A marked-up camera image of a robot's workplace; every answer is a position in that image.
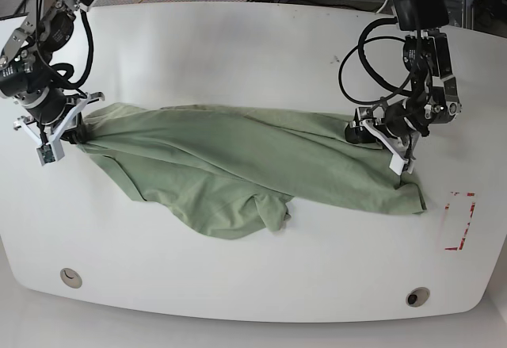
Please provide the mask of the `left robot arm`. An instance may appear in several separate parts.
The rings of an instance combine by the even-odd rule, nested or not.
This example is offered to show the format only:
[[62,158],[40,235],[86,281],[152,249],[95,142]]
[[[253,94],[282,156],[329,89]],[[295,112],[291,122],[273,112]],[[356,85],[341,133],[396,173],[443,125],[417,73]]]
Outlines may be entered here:
[[[431,124],[447,124],[462,110],[452,71],[448,38],[441,27],[448,24],[444,0],[391,0],[393,17],[368,24],[352,53],[366,73],[388,94],[377,100],[349,97],[358,107],[345,129],[353,144],[381,143],[405,163],[412,159],[418,137],[429,135]],[[374,42],[370,34],[384,25],[406,32],[402,38],[402,60],[408,71],[403,83],[394,86],[369,63],[365,46]]]

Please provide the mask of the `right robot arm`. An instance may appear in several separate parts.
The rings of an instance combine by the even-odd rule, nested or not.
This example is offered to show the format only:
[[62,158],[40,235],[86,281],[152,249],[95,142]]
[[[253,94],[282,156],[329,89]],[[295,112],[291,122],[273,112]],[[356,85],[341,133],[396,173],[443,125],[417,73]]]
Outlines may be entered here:
[[[94,44],[89,10],[97,0],[35,0],[23,23],[1,50],[1,96],[18,100],[41,131],[55,130],[86,99],[82,86],[93,63]],[[82,76],[72,82],[70,63],[53,63],[81,18],[88,52]]]

